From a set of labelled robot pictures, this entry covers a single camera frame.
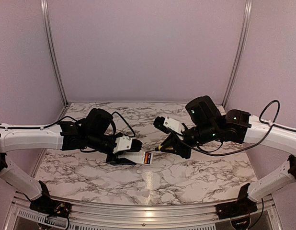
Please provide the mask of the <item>orange battery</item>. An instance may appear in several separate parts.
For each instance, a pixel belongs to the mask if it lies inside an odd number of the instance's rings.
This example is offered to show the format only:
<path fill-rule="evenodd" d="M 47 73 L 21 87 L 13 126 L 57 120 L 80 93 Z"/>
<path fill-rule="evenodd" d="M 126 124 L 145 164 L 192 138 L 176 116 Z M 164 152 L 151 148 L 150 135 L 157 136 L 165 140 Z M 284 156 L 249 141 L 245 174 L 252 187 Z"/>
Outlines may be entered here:
<path fill-rule="evenodd" d="M 148 153 L 148 152 L 145 153 L 144 164 L 148 164 L 147 161 L 148 161 L 148 155 L 149 155 L 149 154 L 150 154 L 150 153 Z"/>

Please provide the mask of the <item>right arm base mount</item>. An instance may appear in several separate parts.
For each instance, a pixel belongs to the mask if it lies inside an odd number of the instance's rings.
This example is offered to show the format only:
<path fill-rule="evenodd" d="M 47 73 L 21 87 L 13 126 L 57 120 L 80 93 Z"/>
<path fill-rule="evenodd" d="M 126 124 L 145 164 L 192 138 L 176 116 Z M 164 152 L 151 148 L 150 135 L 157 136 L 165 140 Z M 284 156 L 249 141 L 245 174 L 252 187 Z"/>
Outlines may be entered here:
<path fill-rule="evenodd" d="M 249 186 L 250 183 L 247 183 L 240 188 L 236 201 L 216 205 L 216 214 L 219 219 L 249 215 L 250 213 L 258 210 L 256 202 L 253 202 L 248 197 Z"/>

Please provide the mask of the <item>yellow handled screwdriver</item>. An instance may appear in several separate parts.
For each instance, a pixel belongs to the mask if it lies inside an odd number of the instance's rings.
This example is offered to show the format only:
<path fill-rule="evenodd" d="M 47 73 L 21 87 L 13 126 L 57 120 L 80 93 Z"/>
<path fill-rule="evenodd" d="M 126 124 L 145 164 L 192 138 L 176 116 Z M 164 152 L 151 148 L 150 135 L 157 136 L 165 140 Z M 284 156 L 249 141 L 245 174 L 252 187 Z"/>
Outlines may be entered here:
<path fill-rule="evenodd" d="M 172 147 L 164 147 L 164 146 L 155 147 L 155 151 L 171 152 L 172 150 L 173 150 Z"/>

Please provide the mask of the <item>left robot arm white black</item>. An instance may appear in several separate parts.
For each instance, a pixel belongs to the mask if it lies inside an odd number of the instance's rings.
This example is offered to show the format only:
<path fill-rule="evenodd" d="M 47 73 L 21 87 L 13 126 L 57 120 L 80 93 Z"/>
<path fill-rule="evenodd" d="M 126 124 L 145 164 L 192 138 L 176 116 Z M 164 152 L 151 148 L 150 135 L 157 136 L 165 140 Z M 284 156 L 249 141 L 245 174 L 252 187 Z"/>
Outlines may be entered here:
<path fill-rule="evenodd" d="M 53 149 L 85 150 L 105 153 L 116 158 L 127 152 L 139 152 L 142 142 L 134 137 L 116 133 L 113 115 L 103 109 L 93 108 L 88 115 L 75 120 L 63 118 L 49 125 L 15 126 L 0 123 L 0 178 L 25 194 L 45 213 L 55 209 L 47 187 L 33 179 L 6 154 L 14 150 Z"/>

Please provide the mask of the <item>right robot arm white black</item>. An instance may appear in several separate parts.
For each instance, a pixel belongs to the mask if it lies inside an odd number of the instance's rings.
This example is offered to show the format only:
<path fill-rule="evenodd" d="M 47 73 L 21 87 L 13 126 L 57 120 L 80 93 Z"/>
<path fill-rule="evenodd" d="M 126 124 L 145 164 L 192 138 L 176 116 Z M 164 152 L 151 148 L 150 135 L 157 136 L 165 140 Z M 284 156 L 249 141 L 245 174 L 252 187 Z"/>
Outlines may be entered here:
<path fill-rule="evenodd" d="M 212 153 L 200 148 L 205 143 L 229 141 L 247 143 L 249 149 L 264 145 L 289 153 L 288 160 L 276 170 L 240 189 L 238 200 L 232 204 L 235 214 L 241 215 L 249 209 L 250 201 L 257 202 L 273 191 L 296 182 L 296 129 L 236 109 L 222 115 L 207 95 L 191 100 L 185 109 L 195 124 L 192 128 L 168 116 L 155 119 L 154 127 L 168 134 L 157 150 L 188 159 L 192 150 L 211 156 Z"/>

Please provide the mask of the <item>white remote control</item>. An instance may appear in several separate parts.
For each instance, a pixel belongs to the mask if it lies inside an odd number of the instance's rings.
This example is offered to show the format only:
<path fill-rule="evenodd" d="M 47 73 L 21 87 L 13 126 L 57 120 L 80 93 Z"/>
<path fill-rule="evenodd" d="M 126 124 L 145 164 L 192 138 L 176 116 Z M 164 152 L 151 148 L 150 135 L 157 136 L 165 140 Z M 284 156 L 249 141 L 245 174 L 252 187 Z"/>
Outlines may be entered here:
<path fill-rule="evenodd" d="M 145 165 L 145 166 L 149 166 L 147 164 L 144 164 L 144 157 L 145 157 L 145 153 L 146 151 L 139 151 L 138 152 L 138 158 L 136 160 L 131 160 L 133 162 L 135 162 L 136 164 L 141 164 L 141 165 Z"/>

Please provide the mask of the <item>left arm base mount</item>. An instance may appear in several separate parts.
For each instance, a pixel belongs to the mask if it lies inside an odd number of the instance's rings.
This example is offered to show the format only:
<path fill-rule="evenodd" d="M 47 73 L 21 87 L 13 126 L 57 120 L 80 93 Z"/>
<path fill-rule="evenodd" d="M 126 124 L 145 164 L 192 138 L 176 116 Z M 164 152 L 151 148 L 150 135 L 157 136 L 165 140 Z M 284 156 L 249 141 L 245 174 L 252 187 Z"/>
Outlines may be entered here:
<path fill-rule="evenodd" d="M 38 182 L 42 189 L 41 196 L 36 200 L 30 200 L 30 209 L 47 214 L 49 216 L 68 218 L 71 209 L 71 203 L 53 200 L 50 197 L 47 186 L 42 181 Z"/>

